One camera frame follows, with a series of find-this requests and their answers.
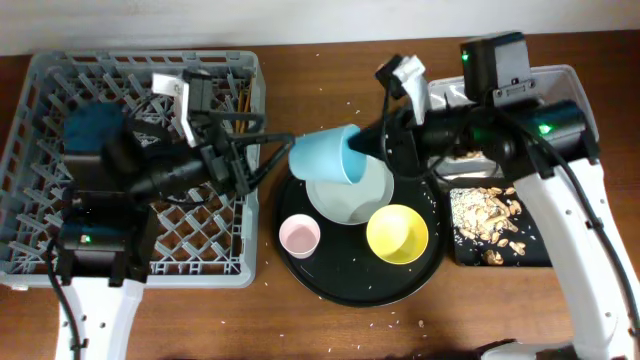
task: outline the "small pink cup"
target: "small pink cup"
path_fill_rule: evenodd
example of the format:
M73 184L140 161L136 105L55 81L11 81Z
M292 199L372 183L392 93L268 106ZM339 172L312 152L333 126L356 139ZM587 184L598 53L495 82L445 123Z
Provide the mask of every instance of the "small pink cup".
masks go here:
M291 215L280 226L280 244L291 256L306 259L320 243L320 227L312 217Z

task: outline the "white clip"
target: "white clip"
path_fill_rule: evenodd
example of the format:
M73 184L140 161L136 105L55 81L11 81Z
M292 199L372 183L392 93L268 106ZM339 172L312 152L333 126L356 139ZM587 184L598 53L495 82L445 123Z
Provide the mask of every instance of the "white clip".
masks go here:
M426 68L415 55L405 56L400 65L393 70L393 75L400 80L402 87L411 98L416 125L424 123L424 114L431 109L429 84L423 76L425 70Z

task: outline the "white wall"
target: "white wall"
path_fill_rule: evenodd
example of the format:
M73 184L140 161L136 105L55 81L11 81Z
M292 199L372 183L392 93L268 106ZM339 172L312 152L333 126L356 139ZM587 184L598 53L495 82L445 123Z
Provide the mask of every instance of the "white wall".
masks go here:
M0 54L640 28L640 0L0 0Z

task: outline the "light blue cup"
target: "light blue cup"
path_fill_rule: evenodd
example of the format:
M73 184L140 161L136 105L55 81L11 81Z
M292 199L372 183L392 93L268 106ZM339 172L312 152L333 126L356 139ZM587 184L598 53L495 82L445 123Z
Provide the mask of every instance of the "light blue cup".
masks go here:
M293 176L306 181L359 182L367 167L367 156L347 144L359 132L356 125L346 125L297 138L289 152Z

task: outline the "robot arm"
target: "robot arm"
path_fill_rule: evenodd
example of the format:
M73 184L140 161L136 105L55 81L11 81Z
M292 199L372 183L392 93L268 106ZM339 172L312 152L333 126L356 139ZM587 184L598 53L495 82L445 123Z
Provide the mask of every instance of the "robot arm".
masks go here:
M155 129L161 141L143 149L132 131L133 116L123 116L116 104L92 104L65 121L63 161L74 184L65 190L63 224L48 247L49 259L57 249L61 282L49 264L61 302L57 360L125 357L156 242L151 202L206 182L218 194L244 196L293 144L290 134L260 134L264 116L213 111L207 76L160 76L154 90L163 92L167 80L180 85L167 95L175 96L179 131L188 134L184 141L171 143ZM227 121L254 125L246 134L228 134ZM247 147L269 142L283 144L253 171Z
M409 178L431 175L444 156L481 150L514 182L543 235L575 335L569 344L501 345L482 359L536 359L549 349L585 359L637 358L638 278L611 216L583 112L572 101L536 99L522 34L472 39L461 55L465 94L475 104L427 110L421 125L411 106L388 116L385 109L350 147ZM376 74L387 97L400 89L391 76L397 63Z

